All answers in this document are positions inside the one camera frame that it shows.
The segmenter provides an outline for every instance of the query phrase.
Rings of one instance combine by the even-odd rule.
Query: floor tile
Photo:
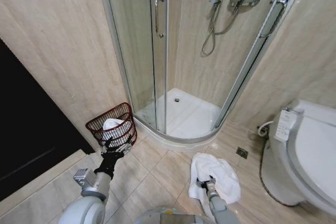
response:
[[[242,190],[239,204],[262,223],[321,223],[301,207],[288,208],[277,203],[266,193],[260,180],[243,169],[239,168],[237,175]]]
[[[68,170],[52,182],[63,209],[80,196],[81,187],[74,181],[73,176],[73,171]]]
[[[3,215],[0,218],[0,223],[46,224],[52,221],[60,212],[62,212],[61,202],[58,199],[54,185],[49,183]]]
[[[60,218],[62,217],[63,212],[60,212],[51,222],[49,222],[48,224],[58,224]]]
[[[181,194],[177,198],[177,202],[187,211],[188,214],[205,215],[201,202],[198,199],[190,198],[188,196],[189,184],[190,182],[185,184]]]
[[[336,216],[331,216],[330,214],[318,209],[309,202],[303,202],[300,206],[310,214],[314,215],[319,220],[323,221],[325,224],[336,224]]]
[[[114,195],[112,190],[109,191],[109,200],[107,201],[106,207],[105,207],[105,218],[104,223],[106,223],[118,210],[118,208],[121,206],[120,202],[118,201],[117,197]]]
[[[142,142],[142,140],[144,140],[147,137],[144,130],[141,129],[140,127],[136,127],[136,133],[137,133],[137,137],[136,137],[137,140],[135,141],[135,144],[133,145],[133,147],[140,144],[140,142]]]
[[[99,167],[101,162],[103,161],[102,156],[100,155],[100,151],[95,152],[95,153],[91,153],[90,154],[90,158],[92,159],[92,161],[94,162],[94,164]]]
[[[183,212],[183,213],[186,213],[186,214],[188,213],[188,211],[185,210],[185,208],[179,202],[177,202],[177,200],[176,200],[175,204],[173,205],[173,208],[176,209],[179,212]]]
[[[128,216],[123,207],[120,207],[117,212],[106,222],[106,224],[133,224],[133,221]]]
[[[132,148],[131,152],[147,170],[152,170],[168,150],[153,144],[149,138],[145,138]]]
[[[263,224],[239,203],[230,204],[228,208],[236,214],[240,224]]]
[[[208,147],[203,148],[202,150],[198,152],[177,152],[174,151],[181,159],[186,161],[188,164],[191,164],[191,161],[193,159],[193,156],[195,156],[196,153],[205,153],[206,149]]]
[[[148,210],[158,207],[173,207],[174,203],[174,197],[153,175],[148,174],[137,189],[128,197],[123,207],[132,221],[135,221]]]
[[[259,163],[263,143],[264,140],[256,134],[234,123],[228,123],[223,126],[211,148],[225,154],[228,161],[231,162],[233,161],[231,157],[234,158],[232,154],[236,152],[237,147],[245,149],[248,151],[247,159],[239,157],[238,166],[251,175],[259,177]]]
[[[117,161],[110,185],[120,203],[127,199],[148,173],[131,152]]]
[[[215,140],[205,153],[225,159],[232,167],[237,167],[240,160],[240,156],[236,154],[236,149],[221,140]]]
[[[83,158],[81,161],[79,161],[77,164],[72,166],[69,171],[74,175],[79,169],[92,169],[95,170],[97,168],[96,164],[93,162],[91,157],[88,155],[85,158]]]
[[[190,165],[169,151],[151,173],[177,199],[190,178]]]

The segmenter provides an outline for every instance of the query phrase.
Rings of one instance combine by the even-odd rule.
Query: white toilet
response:
[[[270,125],[261,178],[279,202],[336,216],[336,110],[297,100]]]

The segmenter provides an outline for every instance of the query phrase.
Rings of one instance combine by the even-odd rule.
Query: toilet lid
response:
[[[303,116],[287,150],[303,180],[336,206],[336,125]]]

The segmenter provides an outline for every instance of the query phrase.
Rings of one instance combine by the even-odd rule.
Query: red wire basket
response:
[[[104,122],[107,119],[120,119],[123,122],[114,128],[103,130]],[[125,143],[133,145],[137,139],[132,109],[126,102],[87,122],[85,127],[92,133],[100,146],[107,148],[107,151],[115,151]]]

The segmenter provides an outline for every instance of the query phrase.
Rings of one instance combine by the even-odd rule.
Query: shower hose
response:
[[[233,23],[233,21],[235,20],[235,18],[237,17],[239,8],[241,6],[241,3],[238,4],[236,11],[233,13],[233,17],[231,18],[229,24],[222,30],[219,32],[215,31],[215,25],[218,19],[218,15],[219,15],[219,11],[221,10],[221,6],[222,6],[222,2],[223,0],[215,0],[215,2],[213,3],[213,13],[210,19],[210,24],[209,24],[209,34],[206,37],[203,46],[202,46],[202,53],[205,56],[209,56],[210,54],[212,54],[212,52],[215,50],[216,47],[216,35],[221,35],[227,32],[227,30],[230,28],[231,24]],[[212,37],[212,47],[211,50],[209,52],[205,51],[205,47],[209,41],[209,39]]]

